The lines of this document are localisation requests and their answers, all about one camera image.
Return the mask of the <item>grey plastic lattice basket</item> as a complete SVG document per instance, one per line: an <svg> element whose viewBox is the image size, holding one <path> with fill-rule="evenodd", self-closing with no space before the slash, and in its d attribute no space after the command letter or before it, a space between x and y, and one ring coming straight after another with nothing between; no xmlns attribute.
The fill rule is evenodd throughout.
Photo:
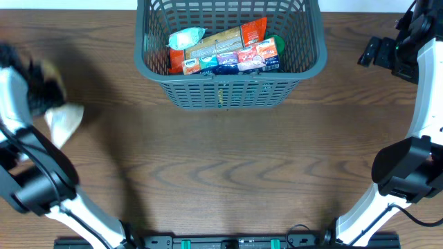
<svg viewBox="0 0 443 249"><path fill-rule="evenodd" d="M214 35L262 17L267 19L266 31L283 39L279 68L237 75L169 72L170 34L196 26ZM299 81L318 75L327 61L317 0L138 0L135 35L137 69L184 109L274 107Z"/></svg>

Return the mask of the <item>green lidded seasoning jar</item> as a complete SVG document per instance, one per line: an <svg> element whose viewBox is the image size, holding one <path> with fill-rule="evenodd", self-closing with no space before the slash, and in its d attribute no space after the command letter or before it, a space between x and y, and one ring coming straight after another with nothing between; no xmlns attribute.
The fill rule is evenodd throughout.
<svg viewBox="0 0 443 249"><path fill-rule="evenodd" d="M278 35L269 35L269 34L266 34L265 38L266 39L274 38L274 42L275 42L275 46L276 46L277 51L278 51L278 55L279 56L283 56L283 53L284 53L284 50L285 50L285 46L286 46L286 43L285 43L284 39L281 38Z"/></svg>

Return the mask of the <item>multicolour tissue pack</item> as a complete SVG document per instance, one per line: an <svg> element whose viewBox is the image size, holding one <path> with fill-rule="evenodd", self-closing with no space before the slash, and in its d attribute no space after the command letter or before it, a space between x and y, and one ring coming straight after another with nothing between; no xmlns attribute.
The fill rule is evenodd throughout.
<svg viewBox="0 0 443 249"><path fill-rule="evenodd" d="M269 38L245 48L184 60L183 74L237 75L262 73L280 68L275 39Z"/></svg>

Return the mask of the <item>small teal white sachet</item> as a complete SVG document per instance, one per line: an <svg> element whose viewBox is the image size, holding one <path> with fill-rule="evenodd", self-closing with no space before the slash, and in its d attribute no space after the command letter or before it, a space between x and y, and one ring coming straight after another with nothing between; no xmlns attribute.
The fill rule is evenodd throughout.
<svg viewBox="0 0 443 249"><path fill-rule="evenodd" d="M172 33L168 39L168 47L174 50L185 50L195 46L203 38L205 32L205 28L191 27Z"/></svg>

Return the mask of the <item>orange spaghetti packet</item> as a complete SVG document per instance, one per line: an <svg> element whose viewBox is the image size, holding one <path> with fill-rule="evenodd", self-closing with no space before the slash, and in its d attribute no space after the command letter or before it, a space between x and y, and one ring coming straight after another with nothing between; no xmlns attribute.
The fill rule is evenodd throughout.
<svg viewBox="0 0 443 249"><path fill-rule="evenodd" d="M264 40L267 18L263 17L228 30L203 37L200 42L185 50L169 48L169 73L182 73L181 63L187 59L231 52Z"/></svg>

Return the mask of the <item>white paper bag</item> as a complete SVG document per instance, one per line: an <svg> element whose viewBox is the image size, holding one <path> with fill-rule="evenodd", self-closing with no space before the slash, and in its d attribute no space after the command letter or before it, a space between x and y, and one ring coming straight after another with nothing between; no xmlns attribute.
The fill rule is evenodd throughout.
<svg viewBox="0 0 443 249"><path fill-rule="evenodd" d="M80 126L83 115L84 107L74 103L66 103L46 111L44 119L50 131L51 141L58 149L65 145Z"/></svg>

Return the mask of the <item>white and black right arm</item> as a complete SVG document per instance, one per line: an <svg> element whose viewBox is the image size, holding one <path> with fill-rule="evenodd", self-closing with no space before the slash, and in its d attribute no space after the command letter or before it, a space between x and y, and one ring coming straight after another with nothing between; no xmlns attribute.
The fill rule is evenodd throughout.
<svg viewBox="0 0 443 249"><path fill-rule="evenodd" d="M375 64L417 85L406 137L383 148L372 164L372 184L356 205L325 231L323 245L384 248L375 233L398 212L442 191L442 2L414 0L396 25L396 39L372 37L358 63Z"/></svg>

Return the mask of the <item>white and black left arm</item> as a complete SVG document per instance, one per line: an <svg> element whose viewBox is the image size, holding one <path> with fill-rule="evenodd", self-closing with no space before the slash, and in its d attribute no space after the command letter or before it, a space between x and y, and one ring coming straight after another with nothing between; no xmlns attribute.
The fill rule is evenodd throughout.
<svg viewBox="0 0 443 249"><path fill-rule="evenodd" d="M109 216L80 187L61 147L67 137L47 138L33 124L57 111L81 122L83 107L66 101L57 69L31 59L23 63L13 46L1 44L1 198L20 213L63 223L92 248L143 248L129 224Z"/></svg>

